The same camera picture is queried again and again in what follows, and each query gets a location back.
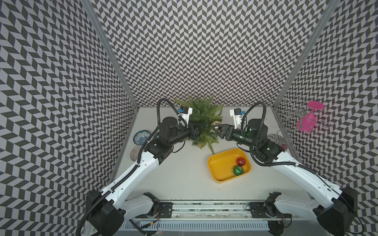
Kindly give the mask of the red faceted ball ornament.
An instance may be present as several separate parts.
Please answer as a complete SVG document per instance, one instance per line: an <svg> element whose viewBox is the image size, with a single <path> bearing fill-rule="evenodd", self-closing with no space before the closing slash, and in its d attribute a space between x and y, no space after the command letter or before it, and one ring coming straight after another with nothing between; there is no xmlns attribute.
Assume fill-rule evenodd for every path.
<svg viewBox="0 0 378 236"><path fill-rule="evenodd" d="M236 159L236 164L240 167L243 167L246 165L246 159L244 157L238 157Z"/></svg>

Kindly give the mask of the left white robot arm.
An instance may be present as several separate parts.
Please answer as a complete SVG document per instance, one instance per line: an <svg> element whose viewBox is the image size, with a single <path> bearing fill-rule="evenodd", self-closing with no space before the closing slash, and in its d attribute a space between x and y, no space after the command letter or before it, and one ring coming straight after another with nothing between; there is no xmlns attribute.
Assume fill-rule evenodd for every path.
<svg viewBox="0 0 378 236"><path fill-rule="evenodd" d="M138 184L173 152L173 146L187 139L196 140L206 124L198 122L177 123L175 117L166 117L157 125L138 154L138 159L121 176L101 191L87 194L86 213L76 228L75 235L81 235L85 222L95 229L96 235L112 236L125 220L139 215L156 214L159 200L147 192L132 199L131 206L124 206L128 196Z"/></svg>

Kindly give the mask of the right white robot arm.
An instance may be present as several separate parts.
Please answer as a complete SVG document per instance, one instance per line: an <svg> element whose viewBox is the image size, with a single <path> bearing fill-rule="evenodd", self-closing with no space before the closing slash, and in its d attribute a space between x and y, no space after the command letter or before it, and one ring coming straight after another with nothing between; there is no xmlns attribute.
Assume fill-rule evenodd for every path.
<svg viewBox="0 0 378 236"><path fill-rule="evenodd" d="M283 173L313 198L314 203L275 193L267 200L280 213L301 216L318 222L334 236L349 232L357 217L358 192L350 186L332 183L301 164L279 144L267 138L268 127L262 119L251 119L246 130L229 124L216 124L211 129L221 138L248 146L254 162Z"/></svg>

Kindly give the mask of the green glitter ball ornament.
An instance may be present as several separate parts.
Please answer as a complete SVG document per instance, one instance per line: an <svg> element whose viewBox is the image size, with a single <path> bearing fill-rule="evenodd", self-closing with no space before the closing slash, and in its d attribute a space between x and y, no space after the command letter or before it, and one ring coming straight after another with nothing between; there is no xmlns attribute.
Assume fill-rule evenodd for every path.
<svg viewBox="0 0 378 236"><path fill-rule="evenodd" d="M240 176L240 175L244 174L243 168L239 165L234 166L233 169L232 169L232 172L235 176Z"/></svg>

